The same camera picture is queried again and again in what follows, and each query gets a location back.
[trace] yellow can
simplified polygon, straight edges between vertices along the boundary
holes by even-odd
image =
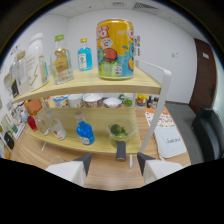
[[[97,24],[97,58],[99,76],[127,79],[134,74],[134,28],[122,19]]]

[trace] jar lid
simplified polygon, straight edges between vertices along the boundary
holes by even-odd
[[[62,100],[65,100],[66,98],[68,98],[68,95],[66,95],[66,96],[55,96],[54,97],[54,102],[60,102]]]
[[[38,38],[42,38],[43,37],[43,33],[38,33],[38,34],[35,34],[31,39],[30,39],[30,42],[32,42],[33,40],[36,40]]]
[[[64,34],[55,36],[55,41],[64,40]]]
[[[133,93],[124,93],[124,96],[132,98],[133,97]]]
[[[69,95],[68,99],[69,100],[77,100],[77,99],[82,99],[83,95],[82,94],[71,94]]]
[[[87,38],[86,38],[86,37],[81,38],[81,39],[80,39],[80,42],[81,42],[81,43],[82,43],[82,42],[87,42]]]
[[[83,112],[81,110],[75,112],[76,119],[80,119],[83,117]]]

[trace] green lid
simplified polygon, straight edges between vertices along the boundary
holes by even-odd
[[[64,40],[64,34],[57,35],[55,41]]]

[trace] wooden shelf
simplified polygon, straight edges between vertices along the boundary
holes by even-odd
[[[138,67],[134,68],[134,75],[125,80],[106,80],[98,75],[98,68],[80,72],[74,70],[74,79],[64,84],[55,85],[52,76],[48,77],[48,83],[41,88],[22,96],[17,96],[11,103],[35,98],[76,94],[76,93],[148,93],[159,95],[161,84]]]
[[[67,137],[59,141],[57,140],[52,133],[47,136],[43,136],[40,131],[33,132],[30,128],[27,129],[27,134],[31,135],[35,138],[41,139],[45,142],[49,142],[58,146],[71,148],[75,150],[84,150],[88,152],[96,152],[96,153],[116,153],[116,149],[110,145],[109,142],[109,134],[106,131],[106,127],[108,124],[117,118],[127,119],[134,126],[135,131],[132,135],[130,142],[126,147],[127,154],[135,154],[139,152],[141,143],[139,137],[138,123],[136,120],[135,110],[133,109],[124,109],[119,110],[116,108],[81,108],[84,113],[86,121],[91,124],[93,128],[93,133],[95,136],[95,142],[92,145],[85,146],[81,143],[78,135],[76,134],[76,119],[74,117],[74,113],[76,108],[54,108],[51,109],[53,115],[58,118],[62,125],[64,126]],[[42,109],[39,113],[42,117],[45,118],[46,121],[49,119],[46,116],[45,109]]]

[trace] white bowl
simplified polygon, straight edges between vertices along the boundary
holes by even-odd
[[[122,101],[115,98],[115,97],[110,97],[110,98],[107,98],[103,101],[108,107],[111,107],[111,108],[116,108],[118,107]]]
[[[83,96],[88,107],[99,107],[102,104],[102,93],[87,93]]]

